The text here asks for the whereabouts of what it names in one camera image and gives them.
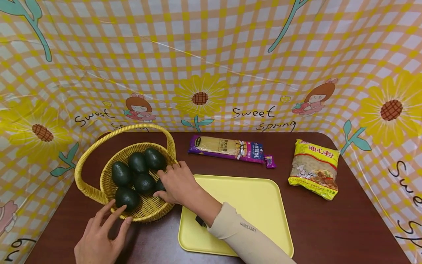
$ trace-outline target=macaroni bag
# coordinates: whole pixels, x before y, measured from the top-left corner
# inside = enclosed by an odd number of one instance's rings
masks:
[[[290,185],[302,185],[306,189],[332,200],[338,193],[335,183],[340,152],[296,140],[295,157],[289,176]]]
[[[194,135],[188,153],[264,163],[262,144],[242,140]]]

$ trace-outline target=yellow cutting board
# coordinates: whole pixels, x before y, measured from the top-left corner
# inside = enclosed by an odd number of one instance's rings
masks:
[[[228,202],[243,218],[293,257],[293,243],[278,185],[269,179],[194,175],[196,181],[219,202]],[[211,235],[183,207],[179,244],[186,251],[225,256],[237,254],[222,240]]]

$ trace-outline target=pasta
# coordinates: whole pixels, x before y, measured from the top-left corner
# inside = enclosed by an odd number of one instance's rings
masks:
[[[190,141],[188,152],[220,158],[264,163],[262,144],[256,142],[195,135]]]

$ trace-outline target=hand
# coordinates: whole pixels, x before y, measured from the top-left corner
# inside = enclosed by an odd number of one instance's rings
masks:
[[[157,172],[166,191],[158,191],[154,193],[154,196],[160,197],[168,203],[186,206],[204,190],[195,181],[186,162],[180,161],[179,164],[168,165],[166,173],[163,170]]]
[[[77,264],[114,264],[116,262],[123,249],[124,239],[132,218],[128,217],[123,221],[115,240],[108,239],[110,228],[126,209],[126,205],[123,205],[108,217],[103,226],[100,226],[104,214],[111,209],[115,202],[115,200],[111,200],[97,212],[94,218],[88,221],[84,235],[75,246]]]
[[[186,162],[167,166],[167,172],[157,172],[166,191],[154,193],[164,201],[172,204],[181,204],[198,215],[211,227],[221,211],[222,204],[207,193],[195,181]]]

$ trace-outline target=tablecloth backdrop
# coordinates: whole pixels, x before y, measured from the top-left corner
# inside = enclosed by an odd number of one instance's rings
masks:
[[[0,0],[0,11],[2,261],[24,262],[99,135],[153,122],[326,134],[422,263],[420,1]]]

